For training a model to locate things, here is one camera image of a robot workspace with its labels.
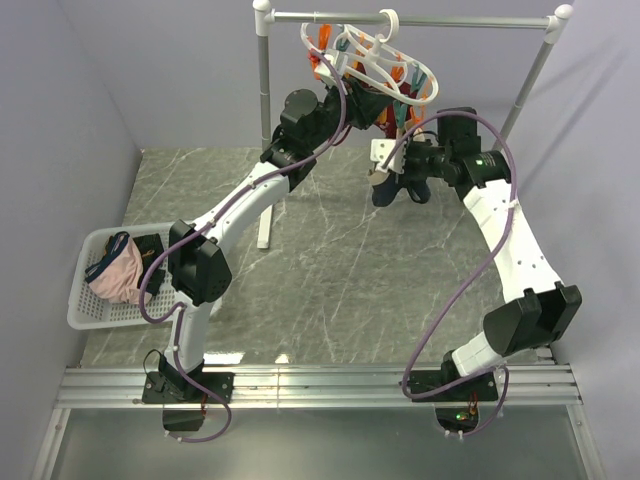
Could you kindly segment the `dark red lace bra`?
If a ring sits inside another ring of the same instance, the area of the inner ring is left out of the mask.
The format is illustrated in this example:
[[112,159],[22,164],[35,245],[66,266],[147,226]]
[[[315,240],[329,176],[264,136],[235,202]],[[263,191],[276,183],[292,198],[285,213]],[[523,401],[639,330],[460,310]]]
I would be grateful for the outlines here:
[[411,107],[383,93],[373,93],[372,103],[373,112],[377,114],[373,125],[384,134],[385,138],[395,139],[397,131],[405,129]]

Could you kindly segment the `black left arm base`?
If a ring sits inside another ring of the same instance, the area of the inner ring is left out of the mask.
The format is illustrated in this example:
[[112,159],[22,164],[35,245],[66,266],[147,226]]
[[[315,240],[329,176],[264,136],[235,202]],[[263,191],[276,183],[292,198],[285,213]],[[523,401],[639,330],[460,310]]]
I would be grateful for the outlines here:
[[[190,378],[216,394],[226,403],[232,396],[234,374],[231,372],[192,372]],[[206,417],[205,406],[220,405],[207,393],[189,383],[177,370],[152,371],[146,375],[141,402],[162,407],[163,427],[171,433],[195,433]]]

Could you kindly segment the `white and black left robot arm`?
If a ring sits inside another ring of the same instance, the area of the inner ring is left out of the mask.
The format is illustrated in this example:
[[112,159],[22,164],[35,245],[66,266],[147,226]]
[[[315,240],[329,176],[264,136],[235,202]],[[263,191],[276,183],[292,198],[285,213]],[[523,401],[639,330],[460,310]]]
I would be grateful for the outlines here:
[[200,394],[209,317],[231,284],[227,256],[243,232],[307,177],[321,147],[331,146],[346,127],[368,129],[393,101],[358,80],[343,85],[344,94],[329,87],[324,98],[308,89],[290,93],[270,143],[242,183],[193,222],[172,225],[168,267],[179,307],[158,370],[176,400]]

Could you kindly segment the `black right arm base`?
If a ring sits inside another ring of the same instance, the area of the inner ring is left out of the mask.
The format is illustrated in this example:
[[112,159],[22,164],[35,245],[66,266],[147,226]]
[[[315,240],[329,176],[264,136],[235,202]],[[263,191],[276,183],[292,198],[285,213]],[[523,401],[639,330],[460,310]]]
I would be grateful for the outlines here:
[[411,395],[428,394],[426,398],[414,399],[414,403],[432,402],[436,405],[435,416],[445,434],[456,434],[463,438],[480,426],[480,404],[498,401],[500,395],[493,373],[477,377],[444,389],[453,381],[454,375],[436,370],[414,370],[407,382]]

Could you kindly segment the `navy blue underwear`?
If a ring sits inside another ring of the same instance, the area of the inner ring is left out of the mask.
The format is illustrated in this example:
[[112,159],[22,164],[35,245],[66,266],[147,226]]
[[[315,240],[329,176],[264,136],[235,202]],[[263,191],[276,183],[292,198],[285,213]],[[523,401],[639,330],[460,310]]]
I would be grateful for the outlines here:
[[405,190],[414,203],[426,204],[430,200],[431,190],[426,180],[401,185],[400,175],[393,172],[374,171],[371,163],[367,172],[367,180],[372,187],[371,200],[374,207],[389,206],[401,190]]

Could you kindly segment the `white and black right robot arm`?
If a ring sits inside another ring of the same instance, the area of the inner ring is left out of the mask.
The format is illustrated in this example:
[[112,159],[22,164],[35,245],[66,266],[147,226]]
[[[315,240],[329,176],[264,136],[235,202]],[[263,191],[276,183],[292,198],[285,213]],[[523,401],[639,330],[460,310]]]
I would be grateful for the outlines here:
[[395,147],[403,152],[405,171],[419,180],[440,178],[454,188],[490,250],[443,309],[450,310],[489,265],[497,268],[504,303],[485,315],[479,334],[444,356],[440,385],[414,393],[410,376],[445,317],[438,314],[412,353],[400,382],[403,394],[413,401],[442,393],[455,400],[465,398],[474,390],[476,377],[516,353],[559,340],[582,304],[579,288],[563,283],[525,218],[517,194],[515,161],[504,138],[497,136],[495,150],[481,149],[477,127],[483,125],[492,134],[497,129],[470,107],[440,110],[432,118],[437,123],[437,145],[415,140],[415,127],[396,142]]

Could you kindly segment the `yellow-orange clothespin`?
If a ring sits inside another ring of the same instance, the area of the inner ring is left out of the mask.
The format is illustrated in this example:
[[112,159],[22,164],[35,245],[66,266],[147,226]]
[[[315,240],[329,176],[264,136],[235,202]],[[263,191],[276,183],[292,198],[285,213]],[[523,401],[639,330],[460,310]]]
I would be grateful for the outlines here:
[[376,120],[377,125],[384,129],[389,125],[389,108],[384,109]]

